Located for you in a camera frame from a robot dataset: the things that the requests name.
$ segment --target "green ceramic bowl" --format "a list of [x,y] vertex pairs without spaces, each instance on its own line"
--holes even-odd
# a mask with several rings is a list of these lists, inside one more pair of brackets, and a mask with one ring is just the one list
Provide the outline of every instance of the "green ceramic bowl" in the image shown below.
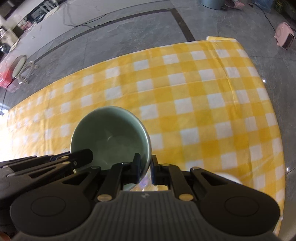
[[[77,125],[71,140],[71,152],[89,148],[93,161],[77,171],[90,166],[110,169],[119,162],[132,162],[135,153],[141,155],[141,179],[145,176],[151,159],[149,135],[131,112],[115,106],[98,108],[87,114]],[[126,185],[131,189],[135,185]]]

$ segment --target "gray trash bin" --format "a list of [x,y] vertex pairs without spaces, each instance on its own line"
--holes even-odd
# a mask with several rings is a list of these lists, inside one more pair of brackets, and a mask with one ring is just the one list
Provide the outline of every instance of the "gray trash bin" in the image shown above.
[[220,10],[224,5],[225,0],[200,0],[200,3],[205,7]]

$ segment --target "tablecloth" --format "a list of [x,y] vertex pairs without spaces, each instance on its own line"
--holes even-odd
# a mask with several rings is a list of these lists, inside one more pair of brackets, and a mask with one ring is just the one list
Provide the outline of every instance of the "tablecloth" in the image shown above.
[[143,122],[159,163],[229,173],[273,197],[282,213],[279,127],[264,84],[235,39],[147,49],[54,82],[1,118],[1,159],[68,151],[78,122],[106,105]]

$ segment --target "gray marble floor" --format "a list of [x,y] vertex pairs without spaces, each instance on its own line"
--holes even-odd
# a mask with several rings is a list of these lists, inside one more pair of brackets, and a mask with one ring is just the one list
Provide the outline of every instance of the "gray marble floor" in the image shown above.
[[[96,26],[151,10],[176,8],[196,40],[204,40],[207,36],[237,39],[253,60],[261,77],[266,80],[266,89],[281,130],[285,164],[289,168],[286,200],[295,204],[296,191],[292,187],[296,180],[296,43],[289,50],[279,48],[273,37],[274,31],[263,12],[256,6],[250,7],[246,0],[242,2],[245,4],[243,11],[217,11],[202,6],[199,0],[161,1],[122,9],[89,25]],[[274,10],[266,16],[274,28],[285,21]],[[30,60],[39,59],[59,44],[73,38],[38,60],[40,68],[31,76],[30,83],[22,85],[15,93],[7,93],[4,104],[13,107],[50,83],[101,61],[142,49],[186,41],[170,12],[139,16],[91,32],[85,31],[89,31],[89,28],[76,27],[33,54]],[[0,89],[0,102],[3,96],[4,91]],[[291,212],[293,215],[290,216],[296,216],[296,210]],[[287,227],[288,223],[291,223],[289,219],[284,218],[283,227]],[[287,240],[285,233],[281,231],[283,240]]]

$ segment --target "white square pattern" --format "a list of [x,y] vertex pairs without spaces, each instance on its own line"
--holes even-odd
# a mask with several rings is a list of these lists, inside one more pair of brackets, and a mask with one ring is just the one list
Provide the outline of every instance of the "white square pattern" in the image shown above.
[[39,114],[35,114],[34,117],[33,117],[33,121],[36,122],[39,120]]
[[180,134],[182,137],[183,145],[195,144],[199,143],[200,141],[200,136],[197,127],[181,130]]
[[274,113],[266,113],[265,114],[268,126],[276,125],[276,117]]
[[285,169],[284,165],[281,165],[279,167],[276,167],[276,180],[280,180],[285,175]]
[[28,142],[28,136],[23,136],[22,137],[22,142],[23,142],[23,144],[27,144],[27,142]]
[[138,92],[152,90],[153,89],[152,79],[138,81],[137,88],[138,88]]
[[94,82],[94,75],[88,75],[82,78],[82,86],[90,85]]
[[106,79],[116,77],[120,75],[120,68],[119,67],[114,67],[106,70]]
[[92,95],[86,95],[81,98],[81,107],[92,105]]
[[230,57],[230,55],[226,49],[216,49],[216,52],[220,58]]
[[186,166],[186,171],[190,171],[190,168],[192,167],[200,167],[202,169],[205,168],[203,164],[203,160],[187,161],[185,163],[185,166]]
[[192,51],[191,55],[192,55],[193,60],[207,59],[204,51]]
[[24,126],[26,126],[29,123],[29,118],[24,119]]
[[32,102],[30,101],[30,102],[27,104],[27,110],[31,109],[31,106],[32,106]]
[[183,73],[179,73],[179,74],[170,74],[168,76],[169,81],[170,81],[170,85],[181,85],[181,84],[185,84],[185,76]]
[[247,131],[256,131],[257,130],[256,119],[254,116],[245,118],[244,122],[246,124]]
[[216,79],[216,76],[212,69],[199,70],[198,73],[200,74],[202,81],[209,81],[209,80]]
[[66,102],[61,105],[61,113],[67,113],[71,109],[71,102]]
[[163,137],[161,134],[150,135],[152,150],[163,149]]
[[120,98],[122,96],[121,87],[113,87],[105,90],[105,98],[106,100],[112,100],[116,98]]
[[254,188],[259,190],[265,187],[265,175],[262,174],[258,177],[254,177]]
[[46,119],[52,117],[53,116],[53,108],[45,110],[44,114],[45,114]]
[[158,118],[157,106],[155,104],[140,107],[142,120]]
[[66,124],[60,127],[61,137],[66,137],[70,135],[70,124]]
[[227,170],[237,167],[237,154],[235,152],[221,155],[222,169]]
[[230,121],[215,124],[217,139],[231,137],[232,128]]
[[52,137],[52,130],[51,129],[45,130],[45,135],[44,135],[45,140],[49,140],[51,139],[51,137]]
[[284,197],[285,197],[285,191],[284,191],[284,189],[281,189],[281,190],[279,190],[279,191],[276,193],[276,201],[277,201],[277,202],[282,201],[282,200],[284,199]]
[[174,100],[177,114],[193,112],[191,98]]
[[275,155],[283,151],[281,139],[279,137],[272,140],[272,150]]
[[148,60],[141,60],[133,63],[133,67],[135,71],[142,70],[142,69],[148,69],[149,63]]
[[250,148],[251,161],[258,161],[262,156],[261,145],[251,146]]
[[237,98],[239,99],[240,104],[250,103],[248,93],[246,90],[237,90],[235,92],[237,94]]
[[64,93],[68,93],[68,92],[72,91],[72,89],[73,89],[73,82],[64,85]]
[[243,49],[238,49],[237,50],[239,52],[239,55],[243,58],[248,58],[248,54],[246,53],[246,51],[244,51]]
[[230,78],[239,78],[240,77],[239,71],[235,67],[226,67],[225,70]]
[[39,96],[39,97],[37,98],[37,104],[36,104],[36,105],[41,104],[41,102],[42,102],[42,96]]
[[37,142],[38,141],[38,137],[39,137],[39,133],[38,132],[35,132],[31,135],[31,141],[32,142]]
[[49,98],[50,99],[52,99],[52,98],[54,98],[55,97],[55,90],[53,90],[53,91],[51,91],[50,93],[49,93]]
[[248,67],[248,70],[249,70],[251,76],[259,77],[259,74],[258,74],[257,70],[254,67]]
[[165,64],[175,64],[179,62],[179,59],[176,54],[164,55],[163,62]]
[[257,89],[260,100],[269,100],[268,93],[265,88]]
[[209,101],[211,109],[225,106],[224,99],[221,93],[207,95],[207,100]]
[[20,139],[18,137],[14,138],[14,139],[12,139],[12,143],[13,143],[13,145],[18,146],[20,144]]

